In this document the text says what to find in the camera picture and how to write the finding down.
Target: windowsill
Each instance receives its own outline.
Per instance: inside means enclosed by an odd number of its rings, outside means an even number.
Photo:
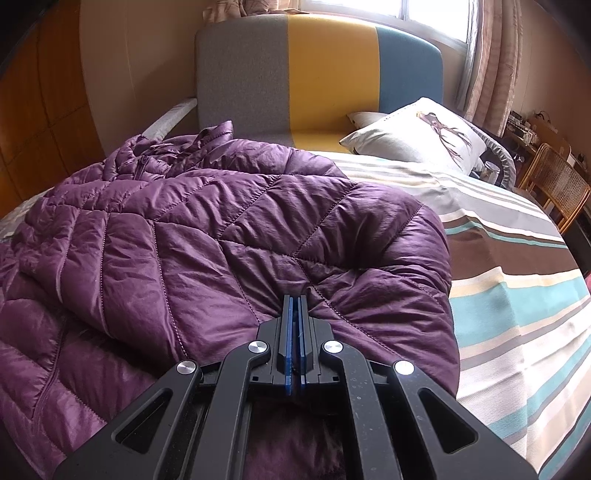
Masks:
[[[301,8],[311,13],[340,15],[342,17],[359,18],[360,20],[369,20],[375,23],[386,25],[387,27],[394,27],[398,30],[405,31],[412,35],[416,35],[427,41],[436,41],[453,48],[454,50],[466,55],[468,46],[465,42],[457,40],[456,38],[448,37],[435,28],[429,27],[413,20],[404,21],[391,15],[384,15],[377,12],[370,12],[357,8],[344,7],[343,5],[330,5],[314,0],[305,0],[302,2]]]

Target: window pane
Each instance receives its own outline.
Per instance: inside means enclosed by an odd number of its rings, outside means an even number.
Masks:
[[[409,0],[408,17],[467,41],[470,0]]]
[[[400,13],[402,0],[322,0],[324,4],[343,5],[344,7],[367,10],[382,15],[393,15]]]

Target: quilted fabric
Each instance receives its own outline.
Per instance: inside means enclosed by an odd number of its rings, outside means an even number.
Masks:
[[[230,122],[128,140],[40,199],[0,255],[0,419],[43,478],[175,362],[252,340],[284,294],[368,358],[457,389],[437,216],[326,158],[232,140]],[[254,413],[246,478],[341,465],[328,421]]]

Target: window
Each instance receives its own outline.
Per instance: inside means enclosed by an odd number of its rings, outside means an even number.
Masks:
[[[442,37],[454,39],[465,46],[471,1],[473,0],[300,0],[300,6],[308,11],[377,21],[421,37],[429,36],[424,31],[426,26],[443,34]]]

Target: striped blanket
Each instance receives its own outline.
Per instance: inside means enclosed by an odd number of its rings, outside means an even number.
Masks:
[[[440,216],[452,256],[457,398],[551,479],[591,422],[591,299],[552,221],[522,197],[431,166],[318,154]]]

